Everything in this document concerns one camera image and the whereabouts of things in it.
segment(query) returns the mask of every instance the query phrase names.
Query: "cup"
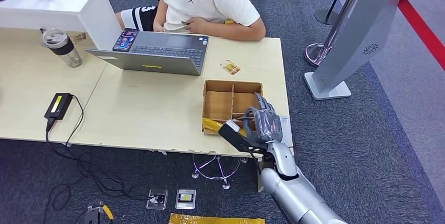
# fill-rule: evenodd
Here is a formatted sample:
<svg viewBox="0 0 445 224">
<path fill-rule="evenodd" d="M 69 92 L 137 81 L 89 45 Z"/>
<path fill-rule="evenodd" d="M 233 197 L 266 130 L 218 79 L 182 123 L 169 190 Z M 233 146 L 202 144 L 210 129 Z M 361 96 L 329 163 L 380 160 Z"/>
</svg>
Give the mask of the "cup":
<svg viewBox="0 0 445 224">
<path fill-rule="evenodd" d="M 66 32 L 58 28 L 47 30 L 43 33 L 42 42 L 70 67 L 76 68 L 82 64 L 82 59 Z"/>
</svg>

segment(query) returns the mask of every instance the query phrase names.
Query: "red stripe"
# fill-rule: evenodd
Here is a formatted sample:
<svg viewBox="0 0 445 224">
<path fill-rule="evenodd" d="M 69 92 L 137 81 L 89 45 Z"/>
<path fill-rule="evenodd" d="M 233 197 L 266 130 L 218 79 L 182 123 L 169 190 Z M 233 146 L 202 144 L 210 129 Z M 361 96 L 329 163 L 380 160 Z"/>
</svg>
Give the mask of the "red stripe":
<svg viewBox="0 0 445 224">
<path fill-rule="evenodd" d="M 442 42 L 431 31 L 408 0 L 400 0 L 399 9 L 437 62 L 445 70 L 445 47 Z"/>
</svg>

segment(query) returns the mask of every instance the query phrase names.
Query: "silver robotic arm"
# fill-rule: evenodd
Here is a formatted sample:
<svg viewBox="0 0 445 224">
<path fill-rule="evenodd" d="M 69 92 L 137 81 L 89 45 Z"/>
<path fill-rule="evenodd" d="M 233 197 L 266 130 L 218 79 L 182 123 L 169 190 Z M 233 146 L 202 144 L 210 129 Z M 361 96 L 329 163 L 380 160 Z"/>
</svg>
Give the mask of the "silver robotic arm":
<svg viewBox="0 0 445 224">
<path fill-rule="evenodd" d="M 265 190 L 284 209 L 294 223 L 298 224 L 346 224 L 327 206 L 311 182 L 295 164 L 290 149 L 281 143 L 283 134 L 280 117 L 273 106 L 257 94 L 258 109 L 248 108 L 243 120 L 246 137 L 238 132 L 240 127 L 232 120 L 227 121 L 218 133 L 237 150 L 264 154 L 263 160 L 269 167 L 258 171 Z M 255 122 L 255 131 L 250 120 Z"/>
<path fill-rule="evenodd" d="M 299 224 L 346 224 L 301 173 L 286 145 L 268 143 L 267 152 L 273 155 L 276 165 L 261 171 L 261 182 L 292 221 Z"/>
</svg>

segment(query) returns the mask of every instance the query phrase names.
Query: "yellow tape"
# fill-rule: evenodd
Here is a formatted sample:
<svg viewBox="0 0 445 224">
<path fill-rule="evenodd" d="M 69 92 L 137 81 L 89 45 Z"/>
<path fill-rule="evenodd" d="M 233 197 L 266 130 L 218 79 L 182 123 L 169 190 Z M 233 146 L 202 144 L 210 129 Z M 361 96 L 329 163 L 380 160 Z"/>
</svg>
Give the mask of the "yellow tape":
<svg viewBox="0 0 445 224">
<path fill-rule="evenodd" d="M 264 224 L 264 219 L 216 218 L 170 214 L 168 224 Z"/>
<path fill-rule="evenodd" d="M 62 100 L 62 96 L 59 95 L 56 99 L 56 102 L 54 103 L 54 106 L 52 106 L 51 113 L 54 113 L 57 109 L 57 106 L 59 106 L 60 100 Z"/>
<path fill-rule="evenodd" d="M 161 66 L 151 66 L 151 65 L 142 65 L 142 66 L 146 68 L 162 68 Z"/>
</svg>

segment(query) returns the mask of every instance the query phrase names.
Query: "cardboard compartment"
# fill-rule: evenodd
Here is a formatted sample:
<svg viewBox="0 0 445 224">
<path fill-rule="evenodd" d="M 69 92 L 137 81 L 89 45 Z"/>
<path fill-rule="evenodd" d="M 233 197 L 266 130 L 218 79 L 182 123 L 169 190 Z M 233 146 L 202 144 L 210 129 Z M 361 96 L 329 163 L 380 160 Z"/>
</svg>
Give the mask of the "cardboard compartment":
<svg viewBox="0 0 445 224">
<path fill-rule="evenodd" d="M 261 83 L 207 80 L 204 85 L 203 118 L 219 123 L 240 118 L 247 108 L 258 107 L 254 93 L 262 95 Z M 242 121 L 234 121 L 242 127 Z M 203 132 L 217 134 L 204 126 Z"/>
</svg>

